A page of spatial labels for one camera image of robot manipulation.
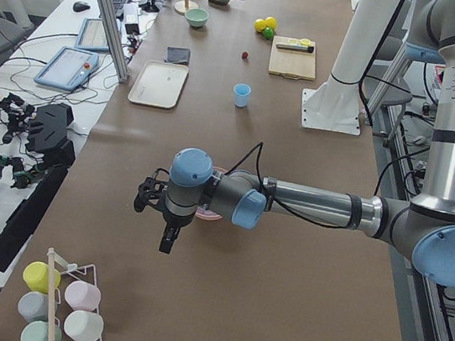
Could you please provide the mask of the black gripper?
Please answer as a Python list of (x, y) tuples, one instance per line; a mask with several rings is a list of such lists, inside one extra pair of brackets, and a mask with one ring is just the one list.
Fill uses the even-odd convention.
[(157, 168), (151, 176), (145, 178), (144, 182), (139, 185), (138, 194), (133, 201), (133, 208), (137, 213), (142, 212), (147, 206), (161, 212), (167, 226), (165, 226), (160, 241), (159, 252), (169, 254), (179, 237), (181, 228), (189, 225), (194, 217), (191, 214), (179, 216), (166, 206), (165, 197), (168, 181), (158, 179), (157, 176), (161, 171), (169, 175), (165, 168)]

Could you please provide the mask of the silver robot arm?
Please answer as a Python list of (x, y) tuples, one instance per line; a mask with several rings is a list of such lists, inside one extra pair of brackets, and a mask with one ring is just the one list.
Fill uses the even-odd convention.
[(152, 207), (163, 215), (160, 251), (169, 253), (197, 208), (234, 225), (253, 228), (264, 212), (287, 212), (324, 228), (359, 230), (404, 255), (423, 276), (455, 286), (455, 0), (415, 0), (406, 54), (445, 66), (426, 175), (421, 193), (408, 202), (361, 198), (272, 177), (234, 166), (214, 168), (207, 152), (179, 151), (169, 178), (149, 176), (139, 186), (134, 210)]

